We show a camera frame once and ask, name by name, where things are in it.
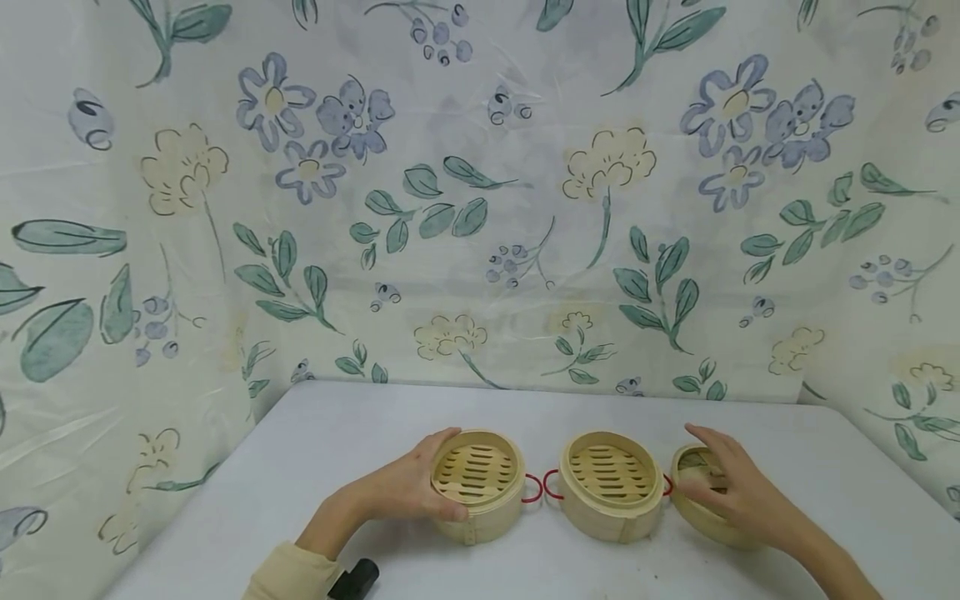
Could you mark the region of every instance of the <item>hand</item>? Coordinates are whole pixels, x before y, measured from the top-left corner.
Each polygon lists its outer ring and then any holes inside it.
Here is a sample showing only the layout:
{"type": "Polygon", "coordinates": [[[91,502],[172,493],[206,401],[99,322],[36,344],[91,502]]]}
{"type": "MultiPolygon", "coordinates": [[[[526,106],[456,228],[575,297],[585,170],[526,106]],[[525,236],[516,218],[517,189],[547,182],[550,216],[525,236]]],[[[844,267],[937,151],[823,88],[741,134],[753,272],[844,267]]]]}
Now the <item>hand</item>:
{"type": "Polygon", "coordinates": [[[348,487],[366,507],[368,518],[422,518],[465,521],[467,507],[440,495],[430,484],[433,460],[459,427],[429,435],[400,458],[348,487]]]}
{"type": "Polygon", "coordinates": [[[767,479],[743,446],[727,434],[688,423],[686,430],[716,456],[727,493],[715,492],[704,479],[685,479],[678,491],[725,517],[761,542],[792,554],[795,544],[816,525],[767,479]]]}

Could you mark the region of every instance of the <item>beige sleeve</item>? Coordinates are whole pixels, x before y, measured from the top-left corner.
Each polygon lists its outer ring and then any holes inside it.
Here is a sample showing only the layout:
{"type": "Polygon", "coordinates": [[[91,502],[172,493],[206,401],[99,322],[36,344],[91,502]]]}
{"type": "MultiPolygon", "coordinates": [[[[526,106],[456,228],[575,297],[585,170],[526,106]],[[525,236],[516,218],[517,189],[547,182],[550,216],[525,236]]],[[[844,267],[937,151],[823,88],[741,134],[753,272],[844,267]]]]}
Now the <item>beige sleeve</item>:
{"type": "Polygon", "coordinates": [[[254,572],[243,600],[323,600],[343,572],[327,558],[285,541],[254,572]]]}

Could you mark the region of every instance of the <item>right hand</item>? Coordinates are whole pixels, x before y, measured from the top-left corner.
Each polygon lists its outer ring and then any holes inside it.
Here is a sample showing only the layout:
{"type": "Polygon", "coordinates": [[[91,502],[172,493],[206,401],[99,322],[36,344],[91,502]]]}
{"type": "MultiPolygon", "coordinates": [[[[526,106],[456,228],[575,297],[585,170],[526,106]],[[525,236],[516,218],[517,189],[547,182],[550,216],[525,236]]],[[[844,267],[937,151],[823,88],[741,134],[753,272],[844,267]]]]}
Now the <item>right hand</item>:
{"type": "Polygon", "coordinates": [[[677,484],[684,496],[726,518],[762,543],[791,554],[793,544],[816,525],[770,482],[743,446],[727,434],[687,423],[686,430],[716,456],[726,477],[727,493],[715,492],[704,479],[677,484]]]}

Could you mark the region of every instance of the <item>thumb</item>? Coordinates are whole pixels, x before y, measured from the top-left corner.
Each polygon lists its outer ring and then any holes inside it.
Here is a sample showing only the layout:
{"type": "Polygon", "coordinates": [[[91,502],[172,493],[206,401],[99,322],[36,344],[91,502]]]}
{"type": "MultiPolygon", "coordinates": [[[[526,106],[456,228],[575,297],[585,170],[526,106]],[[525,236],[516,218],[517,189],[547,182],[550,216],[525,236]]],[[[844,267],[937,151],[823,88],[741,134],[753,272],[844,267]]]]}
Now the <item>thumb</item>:
{"type": "Polygon", "coordinates": [[[444,498],[438,493],[427,496],[423,508],[426,510],[427,516],[445,522],[461,522],[469,518],[466,506],[449,498],[444,498]]]}
{"type": "Polygon", "coordinates": [[[687,477],[677,482],[677,491],[698,504],[724,516],[728,509],[728,498],[710,489],[707,480],[699,477],[687,477]]]}

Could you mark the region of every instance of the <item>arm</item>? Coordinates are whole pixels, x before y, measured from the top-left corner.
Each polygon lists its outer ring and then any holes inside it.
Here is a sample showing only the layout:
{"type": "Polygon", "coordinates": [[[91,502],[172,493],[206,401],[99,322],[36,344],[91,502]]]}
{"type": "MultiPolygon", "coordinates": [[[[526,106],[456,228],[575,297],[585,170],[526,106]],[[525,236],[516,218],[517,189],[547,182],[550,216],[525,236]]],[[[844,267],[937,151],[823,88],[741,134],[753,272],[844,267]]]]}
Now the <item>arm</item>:
{"type": "Polygon", "coordinates": [[[439,495],[430,467],[440,446],[460,429],[424,438],[386,467],[343,486],[324,500],[296,544],[278,546],[251,577],[243,600],[318,600],[343,573],[337,557],[369,520],[421,518],[462,521],[467,508],[439,495]]]}
{"type": "Polygon", "coordinates": [[[704,480],[684,480],[680,493],[709,507],[735,527],[793,557],[829,600],[882,600],[843,548],[770,482],[736,440],[707,427],[686,430],[720,461],[727,493],[704,480]]]}

